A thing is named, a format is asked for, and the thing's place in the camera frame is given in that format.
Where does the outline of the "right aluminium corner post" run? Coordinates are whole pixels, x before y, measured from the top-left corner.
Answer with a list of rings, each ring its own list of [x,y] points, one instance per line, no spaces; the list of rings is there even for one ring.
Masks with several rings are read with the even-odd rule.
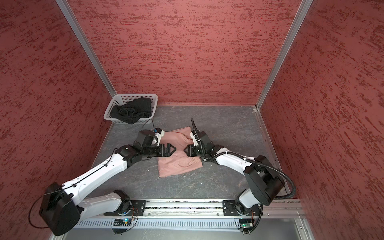
[[[279,54],[276,58],[276,61],[274,63],[274,66],[270,72],[270,75],[266,81],[266,85],[265,87],[263,88],[263,91],[256,103],[256,110],[257,111],[260,111],[261,108],[262,108],[262,105],[264,103],[264,101],[266,100],[267,98],[267,95],[275,81],[275,78],[277,77],[278,73],[279,73],[279,70],[281,68],[281,66],[283,65],[284,63],[284,60],[301,28],[301,25],[303,24],[303,21],[311,7],[313,3],[313,0],[302,0],[301,1],[301,4],[297,10],[297,13],[293,19],[293,22],[290,26],[290,29],[286,35],[286,38],[283,42],[283,45],[279,51]]]

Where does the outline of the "circuit board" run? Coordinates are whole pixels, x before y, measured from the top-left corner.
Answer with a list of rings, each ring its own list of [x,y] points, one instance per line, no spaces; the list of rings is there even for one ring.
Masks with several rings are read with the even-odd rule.
[[[254,228],[254,221],[251,219],[239,219],[239,229],[249,231]]]
[[[131,219],[114,219],[113,227],[114,228],[128,228],[131,226]]]

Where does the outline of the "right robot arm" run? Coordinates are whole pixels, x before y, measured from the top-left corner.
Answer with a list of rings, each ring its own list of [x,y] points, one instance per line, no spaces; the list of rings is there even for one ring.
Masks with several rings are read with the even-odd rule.
[[[205,132],[192,131],[193,144],[184,152],[189,157],[199,157],[204,162],[215,163],[242,174],[249,188],[235,200],[235,208],[240,215],[246,215],[255,205],[270,205],[278,196],[285,183],[264,156],[246,157],[215,145]]]

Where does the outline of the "left aluminium corner post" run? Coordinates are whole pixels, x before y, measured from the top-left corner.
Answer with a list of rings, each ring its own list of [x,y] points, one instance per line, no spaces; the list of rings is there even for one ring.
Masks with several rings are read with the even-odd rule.
[[[77,37],[78,41],[80,42],[81,46],[83,47],[85,53],[87,54],[89,60],[91,61],[93,67],[95,68],[96,72],[98,73],[100,79],[102,80],[104,86],[106,87],[109,94],[113,97],[117,94],[115,88],[113,87],[113,84],[111,83],[106,71],[104,70],[100,60],[98,59],[96,53],[94,52],[89,40],[87,39],[83,29],[81,28],[81,25],[79,24],[78,20],[75,17],[75,14],[73,10],[71,9],[68,1],[65,0],[56,0],[56,3],[58,7],[60,8],[61,12],[63,13],[65,19],[69,23],[72,31],[74,32],[75,36]]]

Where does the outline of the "left circuit board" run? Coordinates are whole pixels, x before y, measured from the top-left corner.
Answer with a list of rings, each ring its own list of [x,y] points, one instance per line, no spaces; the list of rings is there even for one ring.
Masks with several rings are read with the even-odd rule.
[[[114,228],[128,228],[131,226],[131,219],[114,219],[113,227]]]

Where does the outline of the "white plastic basket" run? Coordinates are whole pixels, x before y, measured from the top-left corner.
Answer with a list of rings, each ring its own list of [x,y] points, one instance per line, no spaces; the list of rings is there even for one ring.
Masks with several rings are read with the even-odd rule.
[[[117,94],[110,101],[107,109],[104,113],[104,119],[113,122],[114,124],[126,124],[123,121],[120,121],[116,118],[111,117],[111,111],[114,106],[122,106],[131,102],[135,99],[146,98],[151,100],[151,115],[149,118],[140,118],[136,124],[144,124],[147,120],[152,119],[155,115],[157,104],[158,104],[158,95],[156,94]]]

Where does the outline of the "right circuit board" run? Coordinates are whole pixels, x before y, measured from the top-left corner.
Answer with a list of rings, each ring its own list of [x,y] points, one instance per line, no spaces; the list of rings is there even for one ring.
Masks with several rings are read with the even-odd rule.
[[[249,231],[254,228],[254,221],[251,219],[239,219],[239,229]]]

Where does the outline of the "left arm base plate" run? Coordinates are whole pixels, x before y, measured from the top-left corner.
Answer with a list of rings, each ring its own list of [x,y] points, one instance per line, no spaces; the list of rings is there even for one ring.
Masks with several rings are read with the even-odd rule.
[[[106,212],[104,216],[142,216],[144,214],[146,200],[123,200],[114,212]]]

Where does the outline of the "pink shorts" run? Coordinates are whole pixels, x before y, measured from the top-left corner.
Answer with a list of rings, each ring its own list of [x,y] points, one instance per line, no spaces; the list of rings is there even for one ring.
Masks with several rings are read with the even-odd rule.
[[[190,127],[165,132],[160,143],[165,146],[171,144],[177,150],[170,157],[158,158],[160,178],[185,174],[203,167],[199,157],[188,157],[184,152],[188,145],[193,144],[191,132]]]

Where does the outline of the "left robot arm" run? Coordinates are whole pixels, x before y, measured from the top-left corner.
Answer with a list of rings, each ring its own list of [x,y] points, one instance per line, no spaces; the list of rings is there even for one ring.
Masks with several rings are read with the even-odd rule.
[[[122,190],[96,198],[87,196],[135,163],[153,157],[170,157],[177,148],[170,143],[162,144],[160,140],[164,135],[165,131],[160,128],[140,131],[133,144],[114,149],[107,160],[88,172],[62,185],[56,182],[49,185],[43,195],[39,215],[53,234],[61,236],[78,222],[104,213],[133,215],[136,209]]]

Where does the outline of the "aluminium corner post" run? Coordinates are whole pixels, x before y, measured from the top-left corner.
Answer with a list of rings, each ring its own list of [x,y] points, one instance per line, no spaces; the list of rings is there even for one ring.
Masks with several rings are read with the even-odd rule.
[[[56,3],[58,7],[60,8],[61,12],[63,13],[65,19],[69,23],[72,31],[74,32],[75,36],[77,37],[78,41],[80,42],[81,46],[83,47],[85,53],[87,54],[89,60],[91,61],[93,67],[95,68],[96,72],[98,73],[100,79],[102,80],[104,86],[106,87],[109,94],[113,97],[117,94],[115,88],[113,87],[113,84],[111,83],[106,71],[104,70],[100,60],[98,59],[96,53],[94,52],[89,40],[87,39],[83,29],[81,28],[81,25],[79,24],[78,20],[75,17],[75,14],[73,10],[71,9],[68,1],[65,0],[56,0]]]
[[[257,111],[260,111],[261,108],[262,108],[262,105],[264,103],[264,101],[266,100],[267,98],[267,95],[275,81],[275,78],[277,77],[278,73],[279,73],[279,70],[281,68],[281,66],[283,65],[284,63],[284,60],[301,28],[301,25],[303,24],[303,21],[311,7],[313,3],[313,0],[302,0],[301,1],[301,4],[297,10],[297,13],[293,19],[293,22],[290,26],[290,29],[286,35],[286,38],[283,42],[283,45],[279,51],[279,54],[276,58],[276,61],[274,63],[274,66],[270,72],[270,75],[266,81],[266,85],[265,87],[263,88],[263,91],[256,103],[256,110]]]

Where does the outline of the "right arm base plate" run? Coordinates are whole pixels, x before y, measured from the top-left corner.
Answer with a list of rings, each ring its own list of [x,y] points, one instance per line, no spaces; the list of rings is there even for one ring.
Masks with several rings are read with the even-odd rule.
[[[223,213],[224,216],[262,216],[261,206],[256,204],[252,207],[245,207],[238,200],[223,200]]]

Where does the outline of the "black shorts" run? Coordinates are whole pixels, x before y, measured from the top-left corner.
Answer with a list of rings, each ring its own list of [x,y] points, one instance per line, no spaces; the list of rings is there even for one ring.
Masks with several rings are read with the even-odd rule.
[[[110,117],[127,124],[135,124],[139,119],[149,118],[152,115],[151,100],[138,98],[122,106],[112,107]]]

